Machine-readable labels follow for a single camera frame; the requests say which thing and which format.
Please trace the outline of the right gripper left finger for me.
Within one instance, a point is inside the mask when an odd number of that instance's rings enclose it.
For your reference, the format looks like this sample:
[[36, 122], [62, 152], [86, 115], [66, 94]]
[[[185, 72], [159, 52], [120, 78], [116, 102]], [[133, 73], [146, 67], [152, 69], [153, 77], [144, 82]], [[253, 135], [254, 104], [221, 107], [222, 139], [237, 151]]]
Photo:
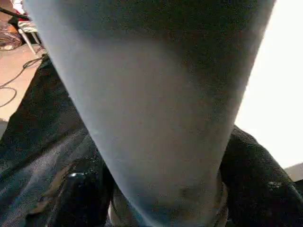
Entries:
[[26, 217], [28, 227], [103, 227], [113, 179], [96, 150], [57, 174]]

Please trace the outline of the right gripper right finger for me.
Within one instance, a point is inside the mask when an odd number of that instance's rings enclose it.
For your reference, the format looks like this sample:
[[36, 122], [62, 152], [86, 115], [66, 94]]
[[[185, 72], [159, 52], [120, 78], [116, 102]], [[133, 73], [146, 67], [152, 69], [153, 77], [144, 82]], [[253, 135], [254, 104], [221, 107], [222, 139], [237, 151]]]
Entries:
[[301, 227], [303, 196], [257, 140], [234, 126], [220, 166], [235, 227]]

